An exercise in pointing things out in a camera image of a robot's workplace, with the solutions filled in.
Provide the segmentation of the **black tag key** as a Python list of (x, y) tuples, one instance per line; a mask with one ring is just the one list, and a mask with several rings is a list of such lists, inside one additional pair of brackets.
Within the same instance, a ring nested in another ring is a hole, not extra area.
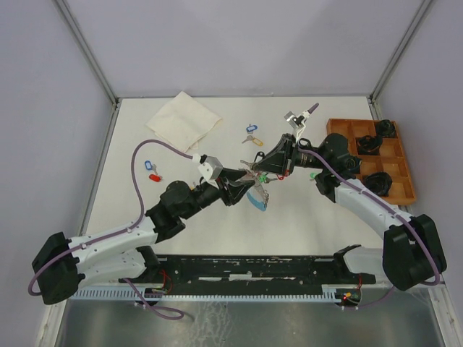
[(265, 153), (263, 151), (259, 151), (259, 152), (256, 153), (254, 161), (258, 162), (258, 161), (264, 159), (265, 156), (266, 155), (265, 155)]

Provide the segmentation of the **red tag key bunch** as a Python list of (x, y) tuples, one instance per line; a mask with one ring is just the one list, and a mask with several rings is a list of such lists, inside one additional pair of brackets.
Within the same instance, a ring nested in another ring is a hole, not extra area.
[(248, 176), (250, 176), (251, 178), (254, 178), (258, 183), (260, 183), (259, 180), (258, 180), (259, 175), (263, 174), (263, 175), (266, 175), (268, 177), (268, 180), (267, 180), (266, 183), (260, 183), (260, 184), (269, 184), (272, 181), (282, 181), (282, 180), (284, 180), (284, 176), (279, 176), (277, 174), (274, 174), (274, 177), (270, 177), (270, 173), (267, 173), (266, 171), (253, 170), (251, 168), (251, 166), (252, 166), (251, 162), (241, 160), (240, 163), (243, 165), (243, 169), (245, 169), (248, 172)]

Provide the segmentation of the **blue handled key organiser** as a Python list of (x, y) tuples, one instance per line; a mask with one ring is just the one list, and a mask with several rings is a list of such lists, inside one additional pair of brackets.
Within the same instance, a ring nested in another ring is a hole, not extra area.
[(250, 188), (246, 196), (250, 203), (262, 212), (265, 212), (268, 207), (269, 194), (262, 185), (253, 186)]

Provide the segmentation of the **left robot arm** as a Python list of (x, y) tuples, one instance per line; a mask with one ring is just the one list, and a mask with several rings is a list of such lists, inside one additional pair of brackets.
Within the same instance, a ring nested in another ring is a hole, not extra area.
[(57, 304), (81, 288), (111, 280), (154, 281), (160, 265), (152, 245), (176, 236), (184, 222), (220, 200), (237, 204), (256, 185), (246, 170), (224, 169), (213, 182), (191, 188), (173, 181), (150, 209), (123, 226), (89, 236), (67, 238), (62, 232), (48, 237), (32, 262), (34, 271), (27, 290), (46, 305)]

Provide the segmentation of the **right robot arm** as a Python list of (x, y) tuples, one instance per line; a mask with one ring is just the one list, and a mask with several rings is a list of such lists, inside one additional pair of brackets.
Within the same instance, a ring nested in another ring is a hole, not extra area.
[(380, 249), (351, 246), (339, 251), (341, 259), (331, 266), (337, 281), (348, 283), (357, 274), (369, 274), (387, 278), (401, 291), (439, 284), (446, 258), (433, 219), (413, 216), (371, 192), (350, 171), (352, 159), (348, 140), (340, 134), (329, 134), (318, 147), (283, 134), (277, 146), (250, 167), (279, 176), (289, 176), (295, 168), (319, 168), (318, 191), (379, 235)]

